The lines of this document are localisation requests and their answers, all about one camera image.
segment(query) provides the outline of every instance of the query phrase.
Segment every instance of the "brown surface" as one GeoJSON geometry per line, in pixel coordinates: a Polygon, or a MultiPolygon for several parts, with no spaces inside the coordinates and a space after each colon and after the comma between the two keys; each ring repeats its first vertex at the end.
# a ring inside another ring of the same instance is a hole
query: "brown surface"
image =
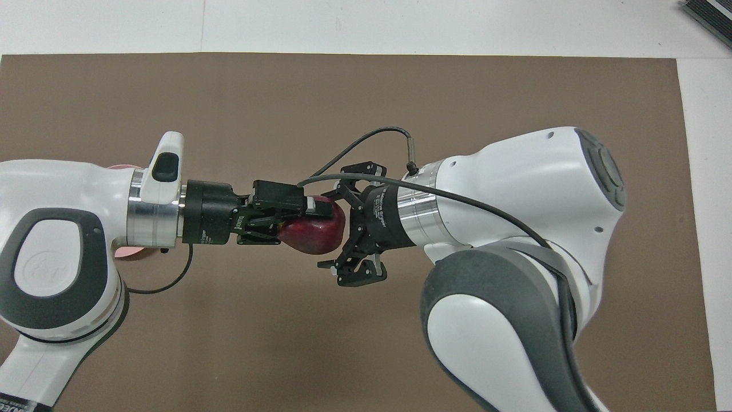
{"type": "MultiPolygon", "coordinates": [[[[603,304],[578,344],[614,411],[714,409],[681,97],[673,60],[165,54],[3,56],[0,161],[146,164],[186,136],[184,178],[294,183],[361,133],[400,125],[417,160],[577,125],[612,149],[630,193],[603,304]]],[[[400,175],[381,136],[348,158],[400,175]]],[[[326,190],[329,183],[311,188],[326,190]]],[[[185,248],[120,265],[134,287],[174,277],[185,248]]],[[[439,370],[418,303],[430,263],[384,255],[389,280],[338,288],[287,246],[199,246],[190,275],[133,296],[62,411],[478,411],[439,370]]],[[[0,356],[15,341],[0,329],[0,356]]]]}

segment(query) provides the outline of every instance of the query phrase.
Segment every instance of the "apple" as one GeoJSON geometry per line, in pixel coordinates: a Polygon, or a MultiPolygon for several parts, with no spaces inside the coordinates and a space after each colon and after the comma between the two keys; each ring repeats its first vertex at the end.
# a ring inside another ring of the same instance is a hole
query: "apple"
{"type": "Polygon", "coordinates": [[[314,196],[315,200],[328,202],[333,206],[330,218],[304,216],[286,221],[277,233],[277,238],[291,248],[307,254],[326,254],[340,246],[346,215],[338,203],[325,196],[314,196]]]}

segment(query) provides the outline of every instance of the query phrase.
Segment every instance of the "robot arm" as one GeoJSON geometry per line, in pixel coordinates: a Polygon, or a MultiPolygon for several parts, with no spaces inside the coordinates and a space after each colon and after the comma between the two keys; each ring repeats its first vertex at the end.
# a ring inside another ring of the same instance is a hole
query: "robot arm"
{"type": "Polygon", "coordinates": [[[118,246],[278,244],[278,224],[327,217],[294,185],[181,185],[183,138],[167,132],[146,169],[68,161],[0,163],[0,317],[20,332],[0,367],[0,410],[49,411],[79,364],[121,325],[129,290],[118,246]]]}
{"type": "Polygon", "coordinates": [[[521,222],[400,182],[357,193],[355,175],[343,177],[328,195],[351,204],[356,235],[336,260],[320,264],[338,284],[386,278],[380,258],[359,268],[366,254],[421,246],[436,264],[422,294],[425,338],[445,372],[481,406],[606,410],[582,381],[572,349],[600,304],[605,252],[626,203],[617,166],[596,137],[577,128],[541,130],[403,179],[491,203],[521,222]],[[522,224],[542,238],[527,236],[522,224]]]}

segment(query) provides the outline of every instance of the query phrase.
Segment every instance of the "label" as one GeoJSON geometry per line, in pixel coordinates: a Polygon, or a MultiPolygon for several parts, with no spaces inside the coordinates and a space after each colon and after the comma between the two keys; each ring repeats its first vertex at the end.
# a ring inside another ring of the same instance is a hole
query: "label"
{"type": "Polygon", "coordinates": [[[209,238],[209,234],[206,233],[206,230],[201,230],[201,244],[209,245],[211,243],[211,238],[209,238]]]}
{"type": "Polygon", "coordinates": [[[236,219],[234,229],[242,230],[242,223],[244,223],[244,216],[240,216],[236,219]]]}
{"type": "Polygon", "coordinates": [[[384,197],[386,196],[386,191],[382,191],[381,194],[379,194],[374,200],[373,200],[373,216],[378,219],[378,221],[381,222],[381,225],[383,227],[386,227],[386,219],[384,219],[384,197]]]}
{"type": "Polygon", "coordinates": [[[51,412],[51,407],[32,400],[0,394],[0,412],[51,412]]]}

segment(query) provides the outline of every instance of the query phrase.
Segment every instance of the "sticker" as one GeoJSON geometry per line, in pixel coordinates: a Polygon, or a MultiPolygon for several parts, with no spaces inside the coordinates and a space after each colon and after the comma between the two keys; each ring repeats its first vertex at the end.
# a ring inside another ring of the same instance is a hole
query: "sticker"
{"type": "Polygon", "coordinates": [[[384,197],[386,197],[386,189],[381,194],[377,195],[373,200],[373,216],[381,222],[383,227],[386,227],[386,219],[384,218],[384,197]]]}
{"type": "Polygon", "coordinates": [[[32,400],[0,394],[0,412],[51,412],[51,407],[32,400]]]}

